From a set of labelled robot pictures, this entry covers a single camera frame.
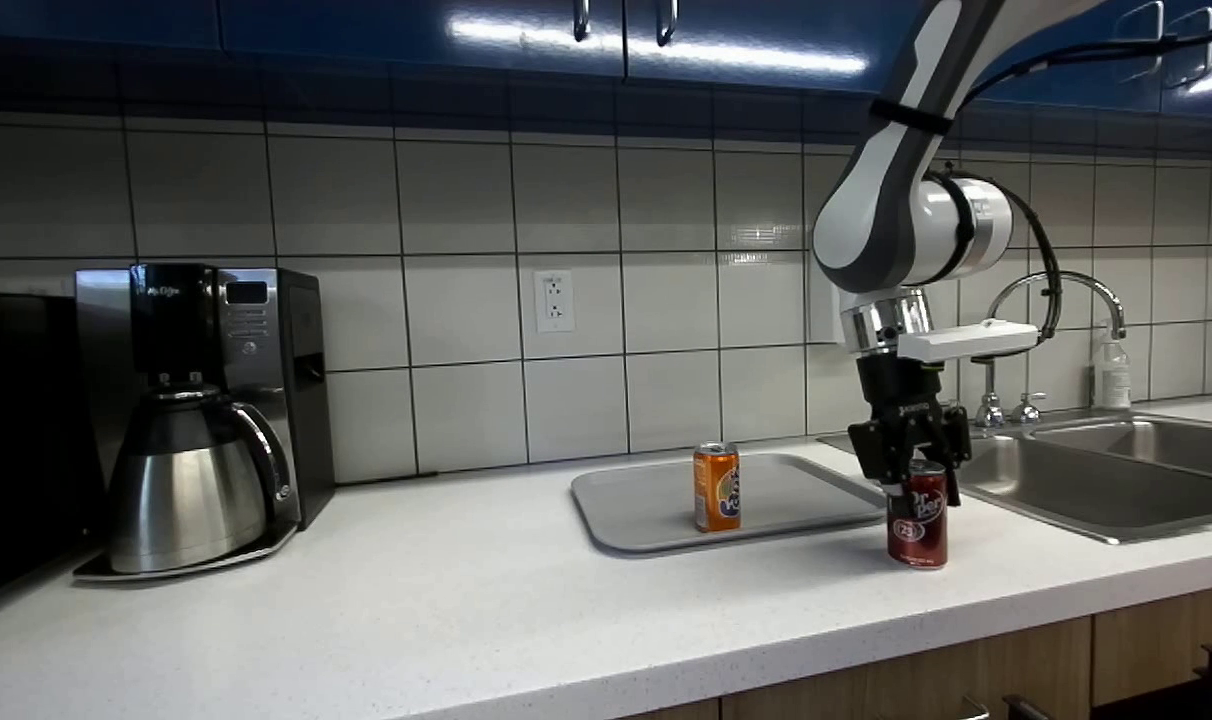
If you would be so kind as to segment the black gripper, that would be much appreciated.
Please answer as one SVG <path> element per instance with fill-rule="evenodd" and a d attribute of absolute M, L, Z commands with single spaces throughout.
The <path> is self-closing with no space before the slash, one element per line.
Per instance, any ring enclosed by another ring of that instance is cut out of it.
<path fill-rule="evenodd" d="M 868 420 L 847 429 L 860 474 L 883 485 L 889 504 L 909 504 L 916 455 L 947 475 L 947 504 L 964 504 L 964 462 L 972 455 L 966 414 L 941 400 L 941 367 L 902 357 L 860 357 Z"/>

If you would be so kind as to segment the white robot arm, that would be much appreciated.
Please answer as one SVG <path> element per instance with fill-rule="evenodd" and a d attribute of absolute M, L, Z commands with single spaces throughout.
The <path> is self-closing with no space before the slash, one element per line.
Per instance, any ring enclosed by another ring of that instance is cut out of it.
<path fill-rule="evenodd" d="M 843 330 L 872 403 L 847 435 L 898 518 L 916 512 L 909 479 L 918 462 L 943 474 L 954 504 L 954 470 L 972 455 L 964 414 L 937 400 L 941 367 L 1021 357 L 1046 338 L 1046 325 L 981 321 L 941 334 L 929 321 L 924 287 L 993 270 L 1009 253 L 1017 207 L 997 181 L 943 177 L 932 155 L 993 62 L 1096 4 L 932 0 L 889 96 L 872 106 L 872 137 L 810 225 L 810 258 L 843 294 Z"/>

